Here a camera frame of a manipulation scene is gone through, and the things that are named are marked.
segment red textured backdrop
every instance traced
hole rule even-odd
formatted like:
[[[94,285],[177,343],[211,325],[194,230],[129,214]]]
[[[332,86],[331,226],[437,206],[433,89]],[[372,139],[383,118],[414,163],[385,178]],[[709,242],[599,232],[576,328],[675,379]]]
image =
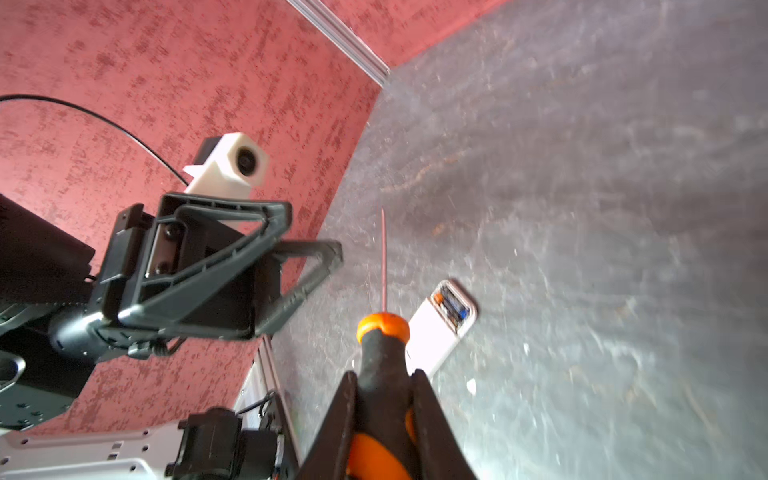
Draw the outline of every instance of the red textured backdrop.
[[[390,67],[438,44],[506,0],[323,0]]]
[[[290,200],[317,235],[379,92],[284,0],[0,0],[0,93],[94,109],[177,169],[210,135],[272,157],[255,197]],[[0,104],[0,191],[104,255],[114,215],[183,186],[110,127],[65,108]],[[288,272],[295,279],[295,270]],[[253,344],[190,341],[170,359],[100,365],[35,433],[133,429],[230,406]]]

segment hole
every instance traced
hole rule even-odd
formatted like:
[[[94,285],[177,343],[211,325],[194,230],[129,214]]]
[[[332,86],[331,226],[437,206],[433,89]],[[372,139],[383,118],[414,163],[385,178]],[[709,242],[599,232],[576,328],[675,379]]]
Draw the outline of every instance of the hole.
[[[247,148],[241,148],[237,151],[237,170],[249,177],[256,171],[256,155]]]
[[[0,358],[0,382],[10,382],[18,373],[18,364],[13,359]]]

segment gray table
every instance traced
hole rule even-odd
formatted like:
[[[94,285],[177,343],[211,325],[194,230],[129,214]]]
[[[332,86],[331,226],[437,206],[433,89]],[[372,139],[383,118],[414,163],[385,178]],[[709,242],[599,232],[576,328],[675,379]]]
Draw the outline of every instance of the gray table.
[[[765,478],[766,88],[748,0],[514,0],[397,68],[321,233],[346,265],[274,341],[304,451],[384,205],[391,310],[480,306],[433,382],[479,477]]]

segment orange and black screwdriver handle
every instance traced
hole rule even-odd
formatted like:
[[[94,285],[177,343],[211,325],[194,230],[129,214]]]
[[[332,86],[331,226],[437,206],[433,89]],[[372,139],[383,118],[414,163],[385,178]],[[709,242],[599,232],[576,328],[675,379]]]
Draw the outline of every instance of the orange and black screwdriver handle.
[[[374,313],[357,327],[362,365],[346,470],[350,478],[421,478],[406,369],[409,337],[408,322],[394,313]]]

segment white paint chip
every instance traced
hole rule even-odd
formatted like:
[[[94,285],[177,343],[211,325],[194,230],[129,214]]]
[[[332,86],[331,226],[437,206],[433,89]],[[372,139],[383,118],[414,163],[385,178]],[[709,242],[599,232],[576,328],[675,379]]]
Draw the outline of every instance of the white paint chip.
[[[475,379],[469,380],[467,382],[467,390],[472,394],[472,396],[478,394],[478,384]]]

